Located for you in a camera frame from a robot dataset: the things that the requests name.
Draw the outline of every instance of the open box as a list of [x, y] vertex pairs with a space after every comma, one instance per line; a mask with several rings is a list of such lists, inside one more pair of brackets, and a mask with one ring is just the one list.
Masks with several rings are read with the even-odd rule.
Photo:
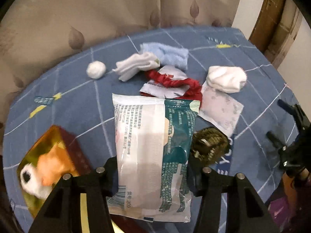
[[73, 176], [79, 176], [88, 174], [91, 171], [89, 161], [82, 153], [78, 142], [75, 140], [75, 136], [59, 126], [51, 126], [31, 147], [17, 168], [17, 177], [22, 195], [33, 218], [36, 217], [45, 200], [39, 199], [34, 195], [24, 191], [24, 189], [21, 187], [21, 170], [26, 164], [30, 163], [36, 167], [39, 156], [50, 152], [52, 147], [56, 144], [58, 145], [59, 149], [64, 150], [61, 152], [62, 156], [67, 157], [67, 160], [70, 161], [74, 166], [74, 170], [69, 173], [71, 173]]

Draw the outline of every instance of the black hole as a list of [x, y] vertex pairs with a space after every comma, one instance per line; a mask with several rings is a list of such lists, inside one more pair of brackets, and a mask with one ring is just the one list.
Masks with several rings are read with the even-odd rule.
[[23, 173], [23, 179], [25, 181], [25, 183], [27, 183], [30, 180], [30, 173], [29, 172], [24, 172]]
[[249, 189], [245, 189], [246, 212], [249, 218], [262, 217], [263, 211]]
[[51, 200], [48, 209], [46, 210], [45, 216], [50, 218], [60, 218], [62, 211], [63, 202], [63, 190], [59, 190]]

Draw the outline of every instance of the barcode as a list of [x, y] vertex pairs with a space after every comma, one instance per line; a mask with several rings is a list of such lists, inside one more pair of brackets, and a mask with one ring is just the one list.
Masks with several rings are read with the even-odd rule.
[[108, 206], [117, 206], [123, 209], [125, 201], [125, 191], [126, 186], [119, 186], [118, 192], [113, 197], [107, 198]]

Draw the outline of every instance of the table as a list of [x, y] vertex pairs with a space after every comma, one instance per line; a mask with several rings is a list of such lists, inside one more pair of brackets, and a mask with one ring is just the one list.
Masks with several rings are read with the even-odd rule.
[[[220, 41], [232, 47], [217, 48]], [[109, 71], [115, 68], [117, 61], [137, 52], [139, 45], [145, 42], [188, 48], [187, 75], [201, 84], [211, 65], [240, 66], [245, 70], [246, 85], [241, 92], [231, 94], [244, 105], [235, 131], [232, 159], [222, 163], [231, 164], [230, 175], [243, 172], [263, 201], [276, 189], [282, 172], [278, 169], [278, 154], [265, 134], [271, 130], [287, 143], [297, 136], [293, 118], [276, 104], [277, 99], [297, 103], [281, 75], [239, 29], [206, 26], [156, 29], [108, 41], [70, 57], [32, 82], [12, 103], [4, 134], [3, 169], [8, 196], [25, 232], [33, 219], [17, 180], [19, 162], [52, 124], [76, 135], [92, 167], [102, 166], [109, 157], [115, 156], [111, 94], [139, 95], [139, 89], [147, 80], [139, 73], [124, 83]], [[107, 67], [106, 75], [95, 81], [86, 75], [88, 64], [94, 60], [104, 62]], [[60, 99], [30, 118], [37, 107], [36, 96], [52, 97], [57, 93]], [[196, 130], [207, 126], [210, 126], [208, 122], [196, 118]], [[137, 222], [149, 232], [189, 233], [194, 229], [200, 201], [200, 198], [192, 200], [190, 223]], [[220, 232], [225, 230], [226, 206], [223, 195]]]

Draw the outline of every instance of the blue towel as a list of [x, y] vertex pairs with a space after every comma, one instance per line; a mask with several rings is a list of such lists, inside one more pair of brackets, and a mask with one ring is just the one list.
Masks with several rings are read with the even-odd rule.
[[161, 43], [142, 43], [140, 53], [152, 52], [160, 61], [160, 65], [173, 65], [176, 68], [187, 71], [188, 69], [188, 49], [177, 48]]

